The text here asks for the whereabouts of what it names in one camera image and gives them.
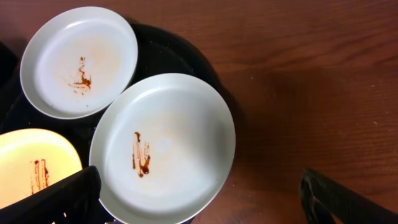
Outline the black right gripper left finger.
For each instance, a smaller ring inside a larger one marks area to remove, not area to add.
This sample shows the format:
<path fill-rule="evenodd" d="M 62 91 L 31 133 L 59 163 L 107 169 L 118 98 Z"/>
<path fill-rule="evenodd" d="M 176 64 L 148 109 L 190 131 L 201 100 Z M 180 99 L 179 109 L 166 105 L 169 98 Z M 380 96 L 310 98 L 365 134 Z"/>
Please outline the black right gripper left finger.
<path fill-rule="evenodd" d="M 101 190 L 95 166 L 1 209 L 1 223 L 85 223 L 93 214 Z"/>

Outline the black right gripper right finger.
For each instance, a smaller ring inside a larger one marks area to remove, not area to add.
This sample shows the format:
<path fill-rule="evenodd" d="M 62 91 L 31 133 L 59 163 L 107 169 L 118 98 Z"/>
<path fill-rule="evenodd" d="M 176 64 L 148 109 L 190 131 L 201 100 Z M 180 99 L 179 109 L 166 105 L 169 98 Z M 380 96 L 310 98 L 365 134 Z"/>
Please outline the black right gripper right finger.
<path fill-rule="evenodd" d="M 397 214 L 313 170 L 305 169 L 300 182 L 300 198 L 309 224 L 397 223 Z"/>

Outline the yellow plate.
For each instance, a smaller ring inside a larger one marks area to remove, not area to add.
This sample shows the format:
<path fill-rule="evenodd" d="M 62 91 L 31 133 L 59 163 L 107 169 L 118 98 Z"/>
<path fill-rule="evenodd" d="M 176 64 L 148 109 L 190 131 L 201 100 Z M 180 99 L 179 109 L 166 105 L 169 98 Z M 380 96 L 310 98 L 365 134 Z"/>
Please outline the yellow plate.
<path fill-rule="evenodd" d="M 82 170 L 76 149 L 46 129 L 1 134 L 1 208 Z"/>

